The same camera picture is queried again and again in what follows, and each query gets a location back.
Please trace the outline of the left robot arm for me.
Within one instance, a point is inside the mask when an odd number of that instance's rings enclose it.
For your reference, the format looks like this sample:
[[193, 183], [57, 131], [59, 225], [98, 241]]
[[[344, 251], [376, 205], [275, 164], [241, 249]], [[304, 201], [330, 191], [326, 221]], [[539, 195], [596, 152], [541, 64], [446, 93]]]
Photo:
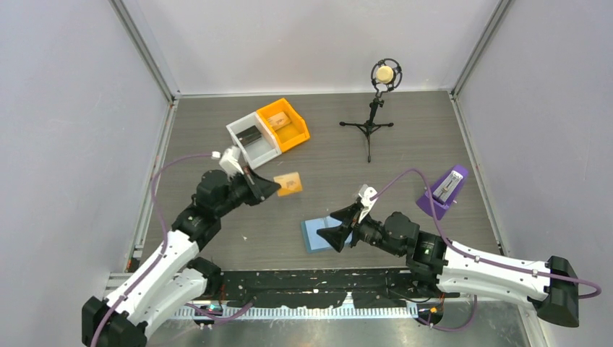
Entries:
[[221, 230], [221, 218], [241, 205], [255, 206], [281, 188], [250, 167], [202, 175], [190, 204], [177, 216], [166, 239], [122, 285], [82, 307], [85, 346], [145, 346], [176, 310], [222, 288], [221, 269], [199, 253]]

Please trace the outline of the gold credit card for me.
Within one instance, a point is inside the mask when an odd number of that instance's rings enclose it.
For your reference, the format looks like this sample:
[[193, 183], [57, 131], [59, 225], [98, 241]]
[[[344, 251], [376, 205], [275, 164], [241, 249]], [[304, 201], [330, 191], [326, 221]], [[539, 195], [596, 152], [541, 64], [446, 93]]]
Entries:
[[275, 176], [273, 181], [280, 185], [277, 191], [279, 197], [285, 197], [303, 191], [301, 177], [297, 171]]

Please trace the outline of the blue card holder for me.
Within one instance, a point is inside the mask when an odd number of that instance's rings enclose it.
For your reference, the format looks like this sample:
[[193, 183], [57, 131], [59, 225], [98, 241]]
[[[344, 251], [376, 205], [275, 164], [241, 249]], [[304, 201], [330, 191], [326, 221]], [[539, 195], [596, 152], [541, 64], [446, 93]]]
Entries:
[[339, 220], [326, 216], [301, 222], [301, 232], [303, 235], [306, 251], [310, 254], [331, 250], [332, 247], [327, 241], [317, 234], [321, 228], [337, 227], [341, 224]]

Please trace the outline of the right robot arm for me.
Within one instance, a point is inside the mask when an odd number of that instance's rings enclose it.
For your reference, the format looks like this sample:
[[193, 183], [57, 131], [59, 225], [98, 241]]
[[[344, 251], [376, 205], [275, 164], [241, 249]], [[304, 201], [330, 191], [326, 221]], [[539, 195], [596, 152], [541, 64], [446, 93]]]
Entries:
[[330, 217], [339, 225], [320, 228], [317, 235], [335, 251], [360, 241], [406, 260], [409, 281], [419, 296], [465, 293], [533, 307], [538, 318], [554, 325], [578, 327], [577, 277], [570, 263], [551, 256], [546, 262], [516, 260], [499, 255], [497, 267], [487, 263], [486, 252], [456, 241], [444, 242], [422, 231], [406, 215], [394, 212], [385, 221], [361, 211], [360, 202], [337, 210]]

